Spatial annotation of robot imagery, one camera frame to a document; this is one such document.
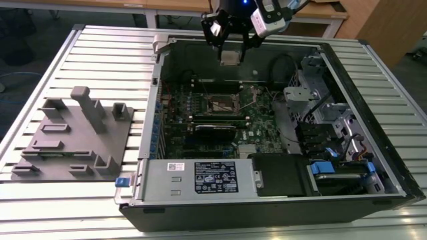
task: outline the motherboard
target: motherboard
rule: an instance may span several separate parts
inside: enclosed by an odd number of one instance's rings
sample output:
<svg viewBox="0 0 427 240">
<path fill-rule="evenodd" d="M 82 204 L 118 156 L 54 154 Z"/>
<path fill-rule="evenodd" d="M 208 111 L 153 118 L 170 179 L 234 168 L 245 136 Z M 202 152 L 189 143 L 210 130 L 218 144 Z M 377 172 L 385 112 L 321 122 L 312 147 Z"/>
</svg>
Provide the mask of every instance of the motherboard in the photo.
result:
<svg viewBox="0 0 427 240">
<path fill-rule="evenodd" d="M 277 95 L 241 82 L 165 83 L 164 158 L 244 159 L 253 153 L 281 153 L 272 110 Z"/>
</svg>

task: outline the power supply label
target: power supply label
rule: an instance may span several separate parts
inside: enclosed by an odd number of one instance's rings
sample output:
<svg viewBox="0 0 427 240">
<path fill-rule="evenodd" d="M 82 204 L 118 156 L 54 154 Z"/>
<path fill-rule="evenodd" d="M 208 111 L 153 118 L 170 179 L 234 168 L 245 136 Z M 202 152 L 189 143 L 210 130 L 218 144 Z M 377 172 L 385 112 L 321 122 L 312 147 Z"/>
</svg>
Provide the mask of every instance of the power supply label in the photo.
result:
<svg viewBox="0 0 427 240">
<path fill-rule="evenodd" d="M 236 163 L 233 161 L 194 162 L 193 182 L 197 194 L 237 193 Z"/>
</svg>

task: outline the table leg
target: table leg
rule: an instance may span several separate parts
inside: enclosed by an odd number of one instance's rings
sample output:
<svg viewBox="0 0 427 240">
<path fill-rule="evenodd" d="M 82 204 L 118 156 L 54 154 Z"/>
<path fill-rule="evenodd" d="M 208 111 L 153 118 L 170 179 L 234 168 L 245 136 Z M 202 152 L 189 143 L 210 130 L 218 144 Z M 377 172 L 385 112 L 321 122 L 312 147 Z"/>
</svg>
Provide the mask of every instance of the table leg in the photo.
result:
<svg viewBox="0 0 427 240">
<path fill-rule="evenodd" d="M 158 15 L 156 10 L 145 10 L 146 26 L 149 29 L 156 29 L 158 27 Z"/>
<path fill-rule="evenodd" d="M 53 20 L 60 19 L 60 11 L 58 10 L 49 10 L 48 12 L 50 13 Z"/>
<path fill-rule="evenodd" d="M 326 25 L 325 31 L 322 33 L 322 38 L 326 38 L 326 39 L 334 38 L 334 35 L 338 32 L 343 21 L 344 21 L 343 19 L 330 20 L 330 23 L 329 25 Z"/>
</svg>

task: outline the aluminum extrusion table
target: aluminum extrusion table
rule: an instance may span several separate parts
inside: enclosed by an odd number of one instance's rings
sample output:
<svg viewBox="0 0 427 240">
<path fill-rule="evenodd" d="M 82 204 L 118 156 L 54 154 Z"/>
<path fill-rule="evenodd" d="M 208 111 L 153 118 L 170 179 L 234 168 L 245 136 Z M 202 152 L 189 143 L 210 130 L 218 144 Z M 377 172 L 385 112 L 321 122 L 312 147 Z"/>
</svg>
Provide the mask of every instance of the aluminum extrusion table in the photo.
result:
<svg viewBox="0 0 427 240">
<path fill-rule="evenodd" d="M 125 102 L 133 122 L 121 166 L 137 168 L 141 129 L 153 69 L 156 33 L 197 31 L 76 26 L 58 50 L 0 144 L 0 239 L 413 239 L 427 236 L 427 200 L 343 224 L 213 231 L 138 232 L 118 212 L 113 182 L 12 183 L 10 170 L 30 142 L 44 113 L 44 98 L 69 99 L 73 86 L 88 86 L 102 106 Z M 356 40 L 273 36 L 274 40 L 329 43 L 401 159 L 427 194 L 427 117 L 368 45 Z M 129 198 L 130 188 L 120 192 Z"/>
</svg>

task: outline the floor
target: floor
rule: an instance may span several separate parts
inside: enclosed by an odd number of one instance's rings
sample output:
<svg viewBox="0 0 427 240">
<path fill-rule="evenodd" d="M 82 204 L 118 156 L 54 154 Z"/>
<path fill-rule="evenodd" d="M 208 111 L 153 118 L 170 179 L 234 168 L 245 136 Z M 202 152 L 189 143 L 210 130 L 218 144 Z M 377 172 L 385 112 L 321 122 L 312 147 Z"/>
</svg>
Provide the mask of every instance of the floor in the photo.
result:
<svg viewBox="0 0 427 240">
<path fill-rule="evenodd" d="M 60 11 L 58 16 L 60 18 L 53 20 L 46 10 L 32 11 L 30 18 L 37 32 L 28 36 L 25 40 L 34 51 L 34 60 L 24 66 L 10 67 L 0 59 L 0 74 L 9 72 L 36 72 L 42 74 L 74 24 L 117 27 L 134 27 L 136 24 L 144 25 L 144 17 L 136 16 L 133 19 L 130 14 L 121 13 Z M 160 28 L 164 29 L 201 30 L 197 17 L 182 16 L 166 19 L 161 16 L 158 21 Z M 421 109 L 427 111 L 427 65 L 415 62 L 411 56 L 404 56 L 392 72 Z M 28 75 L 0 78 L 0 83 L 5 86 L 5 91 L 0 93 L 0 100 L 22 102 L 17 104 L 0 102 L 0 140 L 20 113 L 37 82 L 38 77 Z"/>
</svg>

